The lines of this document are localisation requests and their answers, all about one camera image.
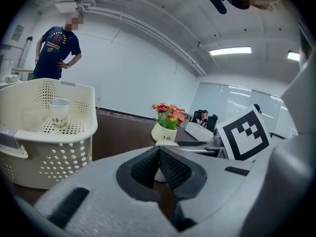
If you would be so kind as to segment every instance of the man's hand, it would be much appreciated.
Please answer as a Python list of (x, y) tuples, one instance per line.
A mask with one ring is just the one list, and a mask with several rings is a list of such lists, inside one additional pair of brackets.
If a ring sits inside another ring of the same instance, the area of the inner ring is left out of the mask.
[(61, 60), (61, 62), (58, 62), (58, 68), (59, 68), (59, 69), (62, 69), (62, 68), (68, 69), (67, 64), (64, 63), (64, 61), (63, 61), (62, 59), (60, 59), (60, 60)]

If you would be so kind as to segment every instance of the white laundry basket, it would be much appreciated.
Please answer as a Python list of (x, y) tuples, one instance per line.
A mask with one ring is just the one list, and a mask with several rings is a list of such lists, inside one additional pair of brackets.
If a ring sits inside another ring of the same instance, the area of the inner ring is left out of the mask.
[[(56, 129), (48, 101), (70, 101), (68, 126)], [(23, 112), (36, 109), (42, 129), (25, 131)], [(49, 189), (92, 161), (97, 130), (94, 88), (53, 79), (37, 79), (0, 90), (0, 169), (15, 184)]]

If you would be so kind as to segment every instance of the graphic t-shirt print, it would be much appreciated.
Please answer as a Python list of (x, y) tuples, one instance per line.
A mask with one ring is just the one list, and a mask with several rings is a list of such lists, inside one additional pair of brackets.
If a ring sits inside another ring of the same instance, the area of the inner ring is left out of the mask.
[(65, 34), (63, 34), (62, 32), (54, 32), (49, 36), (49, 41), (46, 42), (46, 45), (59, 50), (62, 44), (66, 44), (66, 40), (67, 38)]

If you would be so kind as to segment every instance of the white wall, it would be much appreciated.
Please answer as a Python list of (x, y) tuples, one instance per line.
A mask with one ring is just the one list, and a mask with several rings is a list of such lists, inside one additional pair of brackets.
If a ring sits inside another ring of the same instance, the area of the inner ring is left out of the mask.
[[(1, 44), (7, 45), (7, 47), (10, 49), (0, 49), (0, 54), (3, 54), (4, 58), (13, 59), (14, 68), (16, 68), (18, 65), (21, 53), (26, 43), (26, 39), (33, 31), (34, 24), (38, 18), (37, 10), (32, 8), (32, 3), (32, 0), (29, 0), (18, 11), (1, 41)], [(17, 25), (24, 27), (19, 41), (11, 39)]]
[[(64, 17), (57, 11), (39, 18), (26, 67), (34, 67), (36, 40), (50, 27), (63, 24)], [(129, 25), (89, 13), (75, 34), (82, 59), (64, 70), (61, 80), (94, 87), (97, 106), (151, 118), (156, 116), (151, 109), (156, 102), (189, 110), (197, 78), (189, 72), (191, 67), (163, 44)]]

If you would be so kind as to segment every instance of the wall sign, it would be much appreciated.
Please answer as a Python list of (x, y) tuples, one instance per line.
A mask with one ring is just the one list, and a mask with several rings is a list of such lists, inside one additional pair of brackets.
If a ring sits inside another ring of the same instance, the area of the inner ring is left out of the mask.
[(23, 30), (24, 30), (23, 26), (17, 25), (11, 39), (15, 41), (19, 41), (22, 36)]

